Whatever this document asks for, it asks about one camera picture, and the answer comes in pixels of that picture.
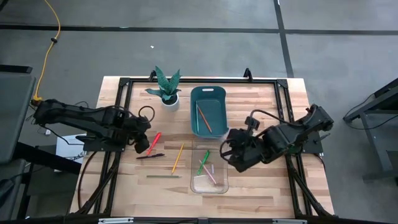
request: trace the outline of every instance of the potted plant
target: potted plant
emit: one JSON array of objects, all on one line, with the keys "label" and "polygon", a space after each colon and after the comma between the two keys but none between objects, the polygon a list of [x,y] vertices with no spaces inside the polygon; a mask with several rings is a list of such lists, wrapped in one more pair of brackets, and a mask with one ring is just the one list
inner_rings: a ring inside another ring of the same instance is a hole
[{"label": "potted plant", "polygon": [[180,70],[178,70],[170,79],[167,80],[166,76],[163,74],[161,69],[156,66],[156,77],[157,83],[159,84],[159,90],[146,89],[145,91],[149,94],[157,95],[161,97],[162,103],[165,108],[169,111],[176,111],[180,107],[178,92],[181,91],[177,89],[178,83],[180,82]]}]

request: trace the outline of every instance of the pink straw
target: pink straw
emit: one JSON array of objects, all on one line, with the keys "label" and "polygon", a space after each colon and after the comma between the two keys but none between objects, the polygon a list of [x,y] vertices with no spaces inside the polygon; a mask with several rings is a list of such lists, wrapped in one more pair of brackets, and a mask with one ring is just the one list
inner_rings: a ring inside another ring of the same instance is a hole
[{"label": "pink straw", "polygon": [[217,184],[216,180],[213,178],[213,176],[210,174],[210,172],[207,170],[206,166],[203,165],[204,170],[206,171],[207,175],[209,175],[210,179],[214,182],[214,184]]}]

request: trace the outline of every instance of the red marker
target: red marker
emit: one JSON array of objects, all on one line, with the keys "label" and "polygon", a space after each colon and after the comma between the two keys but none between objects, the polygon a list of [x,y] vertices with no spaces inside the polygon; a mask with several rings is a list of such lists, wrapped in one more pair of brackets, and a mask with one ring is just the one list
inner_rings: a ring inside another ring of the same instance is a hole
[{"label": "red marker", "polygon": [[151,150],[152,150],[152,149],[154,148],[154,146],[156,145],[157,140],[159,140],[161,134],[162,134],[162,133],[157,133],[157,134],[156,134],[155,139],[154,139],[154,142],[153,142],[152,145],[150,146],[150,148],[149,148],[149,150],[148,150],[148,152],[147,152],[147,155],[150,154]]}]

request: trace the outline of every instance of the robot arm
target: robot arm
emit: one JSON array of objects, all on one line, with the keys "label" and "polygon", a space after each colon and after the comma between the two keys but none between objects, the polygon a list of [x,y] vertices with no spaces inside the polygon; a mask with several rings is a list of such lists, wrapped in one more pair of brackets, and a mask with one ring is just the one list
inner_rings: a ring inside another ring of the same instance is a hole
[{"label": "robot arm", "polygon": [[310,133],[329,131],[333,126],[333,120],[322,107],[312,105],[307,111],[308,114],[303,118],[293,123],[270,126],[257,136],[252,136],[252,130],[258,129],[259,121],[252,115],[248,116],[245,121],[248,129],[232,129],[229,132],[224,143],[229,144],[231,150],[222,152],[223,143],[220,147],[221,157],[238,172],[243,172],[258,162],[268,164],[288,152],[300,152]]},{"label": "robot arm", "polygon": [[149,120],[145,116],[134,116],[122,107],[91,109],[45,100],[38,105],[34,118],[40,126],[62,123],[87,131],[87,136],[78,136],[85,143],[86,151],[122,151],[131,140],[138,153],[149,147],[145,135],[150,128]]}]

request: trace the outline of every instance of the yellow cable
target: yellow cable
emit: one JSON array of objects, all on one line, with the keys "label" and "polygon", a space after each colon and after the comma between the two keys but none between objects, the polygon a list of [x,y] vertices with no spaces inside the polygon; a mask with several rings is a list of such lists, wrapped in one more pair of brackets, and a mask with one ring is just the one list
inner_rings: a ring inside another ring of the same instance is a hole
[{"label": "yellow cable", "polygon": [[[47,3],[47,5],[48,5],[49,8],[51,9],[51,11],[54,13],[55,18],[57,19],[57,22],[58,22],[58,32],[57,32],[57,34],[56,34],[55,37],[54,37],[55,41],[57,41],[57,40],[58,40],[58,36],[60,35],[60,32],[61,32],[61,23],[60,23],[60,19],[58,18],[57,13],[56,13],[55,10],[52,8],[52,6],[50,5],[50,3],[49,3],[47,0],[44,0],[44,1],[45,1],[45,3]],[[46,66],[46,63],[47,63],[47,58],[49,57],[49,53],[50,53],[50,51],[51,51],[51,49],[52,49],[53,46],[54,46],[54,41],[51,42],[50,47],[49,47],[49,49],[47,50],[47,53],[45,54],[44,63],[43,63],[43,69],[42,69],[42,74],[40,75],[39,81],[37,82],[35,95],[33,96],[33,100],[34,100],[34,101],[43,100],[42,97],[39,97],[39,96],[38,96],[39,88],[40,88],[40,82],[41,82],[42,79],[43,79],[44,71],[45,71],[45,66]]]}]

